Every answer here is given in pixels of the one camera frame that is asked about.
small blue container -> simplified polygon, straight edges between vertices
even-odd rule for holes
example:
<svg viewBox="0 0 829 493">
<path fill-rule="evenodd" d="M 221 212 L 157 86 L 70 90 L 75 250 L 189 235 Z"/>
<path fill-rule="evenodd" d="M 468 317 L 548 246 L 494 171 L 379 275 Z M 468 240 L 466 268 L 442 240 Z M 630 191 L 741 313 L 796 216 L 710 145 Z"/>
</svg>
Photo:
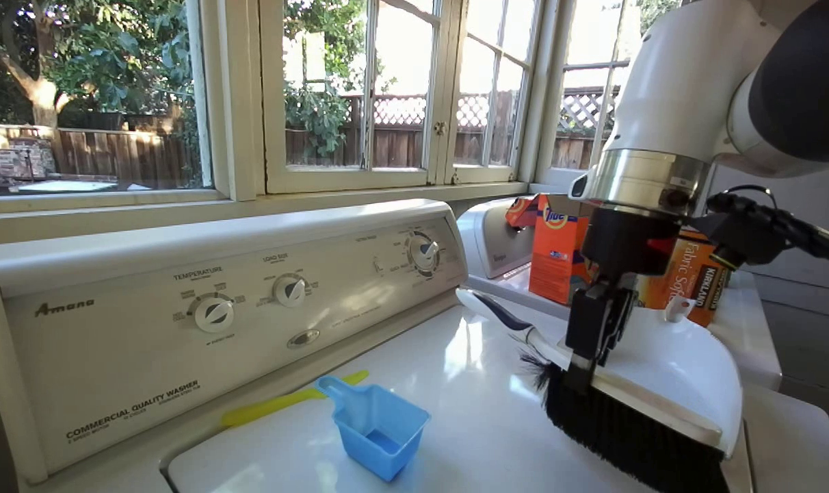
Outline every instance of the small blue container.
<svg viewBox="0 0 829 493">
<path fill-rule="evenodd" d="M 420 450 L 429 413 L 383 386 L 349 386 L 331 375 L 319 386 L 334 403 L 334 425 L 349 458 L 383 483 L 394 483 Z"/>
</svg>

amana logo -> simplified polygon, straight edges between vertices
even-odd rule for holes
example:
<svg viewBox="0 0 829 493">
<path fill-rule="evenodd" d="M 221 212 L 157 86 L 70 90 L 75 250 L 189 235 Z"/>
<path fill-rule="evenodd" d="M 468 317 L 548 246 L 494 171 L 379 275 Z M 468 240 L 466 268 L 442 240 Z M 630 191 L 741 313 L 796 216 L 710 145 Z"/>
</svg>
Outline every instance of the amana logo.
<svg viewBox="0 0 829 493">
<path fill-rule="evenodd" d="M 35 309 L 35 317 L 48 317 L 48 316 L 59 316 L 59 313 L 75 313 L 75 309 L 85 309 L 85 307 L 94 307 L 94 299 L 79 299 L 79 302 L 71 302 L 71 305 L 40 305 Z"/>
</svg>

orange container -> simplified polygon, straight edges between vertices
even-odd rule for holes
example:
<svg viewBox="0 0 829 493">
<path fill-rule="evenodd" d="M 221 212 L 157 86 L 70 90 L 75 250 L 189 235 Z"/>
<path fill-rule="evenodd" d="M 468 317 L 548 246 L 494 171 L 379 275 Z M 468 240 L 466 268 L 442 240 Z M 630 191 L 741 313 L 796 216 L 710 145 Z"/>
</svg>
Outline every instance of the orange container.
<svg viewBox="0 0 829 493">
<path fill-rule="evenodd" d="M 588 207 L 551 195 L 540 195 L 536 207 L 528 290 L 570 305 L 588 279 L 584 257 Z"/>
<path fill-rule="evenodd" d="M 721 294 L 732 279 L 732 270 L 713 260 L 713 255 L 714 244 L 704 232 L 684 227 L 665 275 L 643 277 L 637 302 L 652 309 L 665 309 L 676 297 L 693 299 L 691 320 L 710 325 L 714 320 Z"/>
</svg>

window sill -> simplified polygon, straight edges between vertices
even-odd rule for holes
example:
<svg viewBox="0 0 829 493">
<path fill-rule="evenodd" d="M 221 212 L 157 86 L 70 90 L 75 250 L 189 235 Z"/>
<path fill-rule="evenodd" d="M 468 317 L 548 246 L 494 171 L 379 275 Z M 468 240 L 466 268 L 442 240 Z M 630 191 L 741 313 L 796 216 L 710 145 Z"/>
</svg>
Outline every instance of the window sill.
<svg viewBox="0 0 829 493">
<path fill-rule="evenodd" d="M 34 198 L 34 199 L 8 199 L 5 207 L 0 206 L 0 244 L 282 214 L 282 212 L 362 206 L 362 202 L 383 202 L 383 199 L 406 199 L 406 198 L 476 202 L 476 199 L 525 195 L 525 191 L 528 191 L 525 184 L 481 184 L 481 186 L 416 186 L 416 190 L 331 191 L 331 195 L 271 195 L 249 202 L 220 199 L 217 191 L 182 191 L 179 195 L 182 202 L 163 202 L 169 199 L 168 195 L 163 198 L 117 195 L 109 198 L 109 202 L 107 198 L 96 198 L 96 195 Z M 41 212 L 40 206 L 71 206 L 71 207 Z"/>
</svg>

dial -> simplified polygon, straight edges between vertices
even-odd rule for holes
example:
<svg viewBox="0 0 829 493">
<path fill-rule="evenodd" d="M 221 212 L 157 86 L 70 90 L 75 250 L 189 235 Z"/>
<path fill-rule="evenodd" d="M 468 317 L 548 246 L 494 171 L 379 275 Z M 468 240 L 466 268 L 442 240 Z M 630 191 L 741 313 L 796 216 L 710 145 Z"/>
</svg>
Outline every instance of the dial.
<svg viewBox="0 0 829 493">
<path fill-rule="evenodd" d="M 408 238 L 410 260 L 420 275 L 429 277 L 442 262 L 442 244 L 425 232 Z"/>
<path fill-rule="evenodd" d="M 193 317 L 201 331 L 228 331 L 234 325 L 234 302 L 221 297 L 201 297 L 193 307 Z"/>
<path fill-rule="evenodd" d="M 305 277 L 279 277 L 273 286 L 273 299 L 282 307 L 301 307 L 306 302 L 306 279 Z"/>
</svg>

